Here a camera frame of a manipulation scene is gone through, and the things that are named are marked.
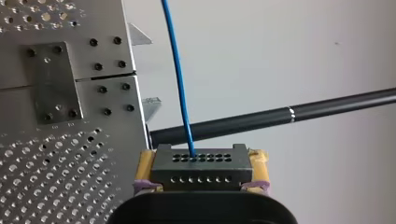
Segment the metal rod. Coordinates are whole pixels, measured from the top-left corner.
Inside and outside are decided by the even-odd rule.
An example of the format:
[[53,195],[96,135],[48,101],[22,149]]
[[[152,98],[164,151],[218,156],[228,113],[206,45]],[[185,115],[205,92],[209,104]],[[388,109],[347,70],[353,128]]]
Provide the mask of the metal rod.
[[[393,103],[396,103],[395,88],[195,123],[191,131],[194,140],[199,141]],[[154,147],[183,144],[187,139],[183,126],[153,131],[150,135]]]

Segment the bolt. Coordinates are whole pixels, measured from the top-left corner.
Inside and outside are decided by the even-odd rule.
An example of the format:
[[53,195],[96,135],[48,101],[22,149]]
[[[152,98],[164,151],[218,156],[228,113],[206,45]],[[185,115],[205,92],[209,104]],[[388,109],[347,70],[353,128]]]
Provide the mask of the bolt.
[[53,119],[53,115],[52,114],[46,114],[44,116],[44,120],[52,120]]
[[131,89],[131,85],[129,85],[128,83],[124,83],[122,84],[122,89],[128,91],[129,89]]
[[127,105],[126,106],[126,110],[132,112],[132,111],[134,111],[134,106],[133,105]]
[[114,37],[113,42],[114,42],[116,45],[120,45],[120,44],[122,43],[122,39],[121,39],[119,36],[116,36],[116,37]]
[[52,52],[56,53],[56,54],[61,54],[64,50],[62,49],[61,46],[55,46],[52,49]]
[[98,89],[98,91],[99,91],[100,93],[106,93],[106,92],[107,92],[107,88],[104,87],[104,86],[100,86],[99,89]]
[[96,63],[96,64],[93,66],[93,68],[94,68],[96,71],[101,71],[101,70],[103,69],[103,66],[102,66],[101,63]]
[[75,118],[77,115],[78,115],[77,110],[71,109],[71,110],[69,111],[69,117],[70,117],[70,118]]
[[110,116],[112,112],[111,112],[111,109],[105,108],[105,109],[103,110],[103,113],[104,113],[106,116]]
[[119,67],[120,68],[126,67],[126,62],[125,61],[119,61]]
[[33,49],[28,49],[27,50],[27,56],[33,58],[37,55],[37,53]]
[[92,38],[92,39],[90,40],[90,45],[93,46],[93,47],[98,46],[98,40],[95,39],[95,38]]

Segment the blue wire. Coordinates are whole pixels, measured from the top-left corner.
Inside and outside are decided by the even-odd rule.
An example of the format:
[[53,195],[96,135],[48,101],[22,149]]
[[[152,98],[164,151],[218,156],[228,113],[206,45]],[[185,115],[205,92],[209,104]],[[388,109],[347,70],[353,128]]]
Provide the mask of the blue wire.
[[180,101],[181,117],[183,118],[184,130],[187,135],[187,143],[189,145],[189,152],[191,157],[195,157],[194,142],[192,140],[189,114],[187,112],[186,97],[184,95],[183,86],[183,74],[181,72],[180,59],[178,57],[177,42],[175,37],[175,31],[172,23],[171,12],[169,11],[168,2],[162,0],[163,2],[163,13],[165,14],[166,24],[168,26],[169,39],[171,41],[172,53],[174,58],[174,64],[177,75],[177,88],[178,88],[178,99]]

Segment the metal plate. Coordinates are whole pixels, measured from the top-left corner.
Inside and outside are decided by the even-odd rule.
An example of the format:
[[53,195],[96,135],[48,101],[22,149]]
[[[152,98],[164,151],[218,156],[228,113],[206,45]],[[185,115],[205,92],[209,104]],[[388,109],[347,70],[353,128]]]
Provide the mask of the metal plate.
[[239,190],[252,178],[252,167],[245,145],[230,149],[196,149],[190,158],[187,149],[159,145],[150,181],[165,190]]
[[34,84],[39,124],[81,119],[75,80],[65,43],[25,46],[25,71]]
[[136,77],[76,85],[84,120],[41,127],[30,88],[0,91],[0,106],[15,112],[0,111],[0,223],[106,223],[133,196],[147,148]]
[[[25,45],[67,43],[75,79],[134,71],[121,0],[1,0],[0,27],[0,89],[31,85],[19,53]],[[90,44],[92,38],[97,46]],[[125,61],[125,67],[119,67],[119,61]],[[95,63],[103,69],[94,70]]]

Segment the gray background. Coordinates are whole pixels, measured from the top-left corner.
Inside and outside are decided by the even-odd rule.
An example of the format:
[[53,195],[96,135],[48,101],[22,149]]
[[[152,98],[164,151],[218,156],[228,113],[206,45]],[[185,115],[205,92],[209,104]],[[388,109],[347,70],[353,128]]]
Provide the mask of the gray background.
[[[125,1],[154,41],[134,48],[151,130],[181,124],[159,0]],[[191,121],[396,86],[394,0],[170,0]],[[359,112],[196,143],[269,151],[272,195],[300,223],[394,223],[396,112]]]

